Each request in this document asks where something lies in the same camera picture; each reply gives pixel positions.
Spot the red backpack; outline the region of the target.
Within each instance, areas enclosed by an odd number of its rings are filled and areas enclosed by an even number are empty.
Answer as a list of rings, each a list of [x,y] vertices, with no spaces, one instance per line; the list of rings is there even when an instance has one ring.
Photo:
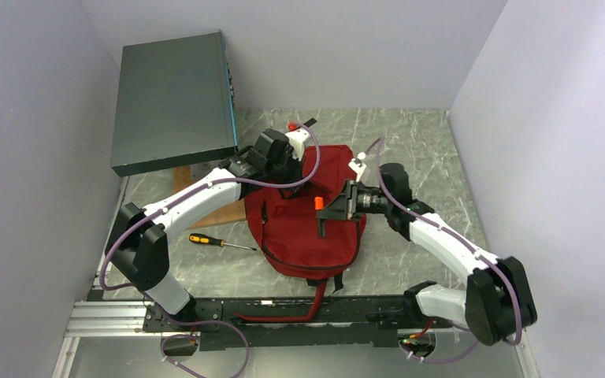
[[[262,187],[244,197],[247,225],[265,259],[280,274],[305,279],[316,288],[303,320],[317,312],[329,279],[342,288],[343,271],[358,256],[366,219],[328,220],[326,237],[317,233],[314,198],[328,205],[346,180],[355,179],[348,164],[354,157],[346,145],[306,146],[302,174],[310,180],[300,187]]]

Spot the orange highlighter marker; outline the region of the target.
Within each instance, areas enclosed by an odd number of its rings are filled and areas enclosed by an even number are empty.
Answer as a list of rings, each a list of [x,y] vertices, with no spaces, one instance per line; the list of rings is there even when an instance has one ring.
[[[316,196],[314,198],[314,209],[316,211],[322,210],[325,208],[325,200],[321,196]]]

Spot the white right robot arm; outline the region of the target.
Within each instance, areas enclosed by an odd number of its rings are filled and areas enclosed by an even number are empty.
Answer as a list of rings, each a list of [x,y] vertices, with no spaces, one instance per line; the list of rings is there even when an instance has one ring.
[[[413,327],[444,319],[486,346],[520,343],[524,330],[537,321],[524,265],[517,258],[499,258],[478,247],[431,206],[414,198],[400,164],[382,165],[378,180],[378,186],[370,187],[348,179],[330,203],[315,200],[319,236],[329,234],[327,221],[357,222],[366,214],[382,214],[393,231],[433,254],[463,280],[464,288],[420,283],[404,291],[402,309],[373,313],[369,319],[400,317]]]

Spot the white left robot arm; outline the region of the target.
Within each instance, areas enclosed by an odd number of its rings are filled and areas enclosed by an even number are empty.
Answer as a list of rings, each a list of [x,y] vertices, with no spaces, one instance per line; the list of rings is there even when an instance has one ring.
[[[109,234],[99,272],[104,291],[112,264],[134,287],[161,307],[174,330],[189,328],[197,317],[196,301],[170,271],[169,244],[185,229],[223,206],[238,202],[262,187],[297,188],[310,180],[302,174],[307,143],[318,147],[304,124],[282,133],[263,131],[257,141],[220,161],[200,181],[159,202],[139,208],[123,205]]]

